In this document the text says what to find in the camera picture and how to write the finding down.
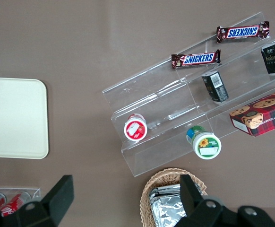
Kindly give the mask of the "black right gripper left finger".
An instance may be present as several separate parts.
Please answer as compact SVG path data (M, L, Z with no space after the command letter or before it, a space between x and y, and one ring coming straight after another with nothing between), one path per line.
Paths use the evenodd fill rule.
M18 227L57 227L74 200L72 175L64 175L40 200L16 212Z

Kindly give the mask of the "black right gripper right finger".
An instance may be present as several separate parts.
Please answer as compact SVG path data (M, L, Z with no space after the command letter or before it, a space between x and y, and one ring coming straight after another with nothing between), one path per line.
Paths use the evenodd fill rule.
M180 227L218 227L223 208L220 203L203 198L190 175L180 176L180 199L186 217L179 221Z

